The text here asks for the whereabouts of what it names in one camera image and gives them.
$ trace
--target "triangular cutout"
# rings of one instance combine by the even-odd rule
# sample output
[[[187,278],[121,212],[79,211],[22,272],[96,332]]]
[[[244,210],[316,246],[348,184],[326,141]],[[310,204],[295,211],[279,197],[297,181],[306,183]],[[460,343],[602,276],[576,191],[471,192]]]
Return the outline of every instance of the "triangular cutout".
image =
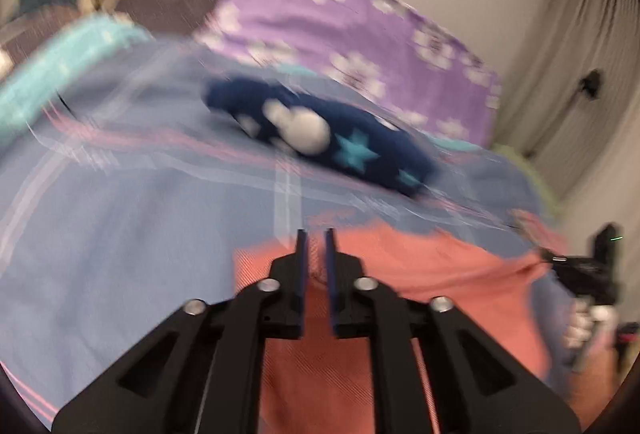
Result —
[[[162,369],[169,360],[177,339],[177,333],[167,333],[126,372],[118,383],[143,398],[150,397],[158,385]]]
[[[458,332],[476,385],[484,396],[491,396],[515,384],[515,377],[469,332]]]

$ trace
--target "purple floral pillow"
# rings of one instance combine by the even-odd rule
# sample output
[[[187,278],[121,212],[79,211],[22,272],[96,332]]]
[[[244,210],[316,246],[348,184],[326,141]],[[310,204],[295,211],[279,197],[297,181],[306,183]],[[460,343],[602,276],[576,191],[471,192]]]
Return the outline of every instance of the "purple floral pillow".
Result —
[[[424,132],[490,139],[497,75],[399,0],[222,0],[195,37],[242,62],[327,75]]]

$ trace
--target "dark blue fabric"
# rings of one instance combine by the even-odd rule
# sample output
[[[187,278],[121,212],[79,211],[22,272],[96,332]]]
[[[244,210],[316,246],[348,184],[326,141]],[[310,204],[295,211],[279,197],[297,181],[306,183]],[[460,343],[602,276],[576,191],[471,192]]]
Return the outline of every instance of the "dark blue fabric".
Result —
[[[316,112],[329,125],[330,143],[321,153],[300,156],[362,180],[415,195],[436,171],[434,161],[411,136],[362,109],[337,101],[296,93],[281,84],[270,85],[248,78],[217,82],[206,93],[210,109],[226,111],[236,120],[249,116],[259,125],[253,137],[266,143],[284,140],[280,129],[265,116],[269,100],[289,109],[303,107]]]

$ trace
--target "pink stripe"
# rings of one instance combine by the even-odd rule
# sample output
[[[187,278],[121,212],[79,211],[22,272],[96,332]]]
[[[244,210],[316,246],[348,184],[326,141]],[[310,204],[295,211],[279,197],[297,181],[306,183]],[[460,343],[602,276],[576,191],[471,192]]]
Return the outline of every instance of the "pink stripe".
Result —
[[[0,366],[2,366],[2,369],[4,369],[4,372],[7,374],[7,376],[9,376],[9,378],[12,379],[12,381],[14,381],[14,384],[17,384],[21,388],[23,388],[35,400],[38,400],[40,402],[40,404],[42,404],[43,406],[48,408],[50,411],[52,411],[53,414],[58,412],[58,410],[52,404],[50,404],[47,400],[45,400],[43,397],[41,397],[39,394],[37,394],[29,386],[27,386],[26,384],[21,382],[9,369],[7,369],[7,367],[4,365],[4,362],[0,362]]]
[[[53,423],[53,416],[51,414],[49,414],[48,412],[44,412],[40,407],[38,407],[35,403],[33,403],[33,401],[29,400],[29,398],[25,398],[21,394],[20,394],[20,398],[22,398],[24,403],[26,403],[29,407],[31,407],[32,410],[36,411],[47,421],[50,421]]]

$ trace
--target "bed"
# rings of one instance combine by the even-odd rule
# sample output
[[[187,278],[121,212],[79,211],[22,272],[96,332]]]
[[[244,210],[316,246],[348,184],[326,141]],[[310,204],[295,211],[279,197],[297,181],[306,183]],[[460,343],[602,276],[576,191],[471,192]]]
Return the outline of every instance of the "bed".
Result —
[[[113,8],[118,20],[18,20],[0,43],[0,111],[20,115],[2,130],[0,360],[45,425],[182,302],[229,299],[239,252],[290,247],[298,228],[334,227],[338,241],[372,223],[441,230],[505,263],[536,246],[514,210],[552,228],[526,176],[484,148],[498,76],[401,1]],[[28,36],[37,48],[17,44]],[[36,89],[46,74],[55,89]],[[202,102],[236,77],[370,111],[409,133],[438,175],[407,198],[252,140]],[[527,291],[540,377],[564,395],[572,302],[550,272]]]

